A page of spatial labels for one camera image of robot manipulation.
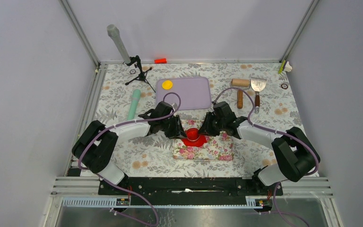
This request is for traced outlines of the clear round cutter cup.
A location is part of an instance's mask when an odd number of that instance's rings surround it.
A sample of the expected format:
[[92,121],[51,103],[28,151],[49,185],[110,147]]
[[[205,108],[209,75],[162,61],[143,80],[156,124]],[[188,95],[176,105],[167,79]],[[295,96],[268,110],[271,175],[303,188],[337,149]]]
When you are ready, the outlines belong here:
[[199,130],[197,128],[190,128],[186,131],[187,140],[195,142],[200,138]]

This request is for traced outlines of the red dough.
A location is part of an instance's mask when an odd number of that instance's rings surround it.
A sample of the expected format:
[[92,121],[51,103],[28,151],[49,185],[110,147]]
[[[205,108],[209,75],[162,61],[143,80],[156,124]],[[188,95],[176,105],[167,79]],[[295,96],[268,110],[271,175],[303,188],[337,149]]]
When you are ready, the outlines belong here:
[[204,135],[198,135],[196,137],[187,137],[182,139],[184,145],[189,147],[202,147],[205,143],[207,143],[207,139]]

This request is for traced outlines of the floral tray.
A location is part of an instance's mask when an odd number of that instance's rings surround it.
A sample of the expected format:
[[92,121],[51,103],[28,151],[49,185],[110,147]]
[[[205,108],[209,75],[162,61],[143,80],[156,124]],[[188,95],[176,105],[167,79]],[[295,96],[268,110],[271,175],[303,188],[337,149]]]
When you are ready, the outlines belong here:
[[234,158],[233,139],[220,132],[219,136],[204,137],[206,142],[200,147],[188,146],[182,139],[176,139],[171,149],[173,158],[186,160],[232,161]]

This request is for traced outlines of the wooden dough roller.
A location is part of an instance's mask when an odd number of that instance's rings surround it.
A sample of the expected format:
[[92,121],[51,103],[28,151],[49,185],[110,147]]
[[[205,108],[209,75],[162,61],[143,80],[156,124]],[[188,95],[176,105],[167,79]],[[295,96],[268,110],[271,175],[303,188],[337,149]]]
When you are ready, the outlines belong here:
[[[249,79],[232,79],[231,80],[231,86],[232,87],[242,87],[242,88],[248,88],[250,86],[251,82]],[[236,102],[237,108],[242,109],[243,108],[243,91],[237,90],[237,102]]]

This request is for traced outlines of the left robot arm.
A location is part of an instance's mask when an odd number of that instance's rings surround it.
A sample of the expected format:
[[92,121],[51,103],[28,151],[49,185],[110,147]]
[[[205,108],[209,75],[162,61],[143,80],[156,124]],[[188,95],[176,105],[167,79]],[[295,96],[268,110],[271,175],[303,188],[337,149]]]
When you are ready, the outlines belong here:
[[146,137],[162,131],[168,139],[187,137],[173,107],[161,101],[154,109],[137,118],[106,127],[98,120],[92,121],[73,146],[71,153],[92,173],[110,183],[116,194],[123,194],[128,187],[126,174],[111,162],[117,144]]

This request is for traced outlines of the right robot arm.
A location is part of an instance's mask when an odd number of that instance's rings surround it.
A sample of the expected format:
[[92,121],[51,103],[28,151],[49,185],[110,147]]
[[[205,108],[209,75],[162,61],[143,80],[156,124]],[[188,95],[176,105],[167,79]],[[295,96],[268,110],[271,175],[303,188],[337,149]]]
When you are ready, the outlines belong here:
[[222,131],[230,137],[253,141],[273,150],[276,164],[254,172],[252,188],[256,194],[265,194],[277,182],[297,182],[319,167],[320,157],[300,128],[279,131],[254,124],[247,117],[237,117],[229,104],[220,102],[214,105],[212,112],[206,113],[199,134],[215,137]]

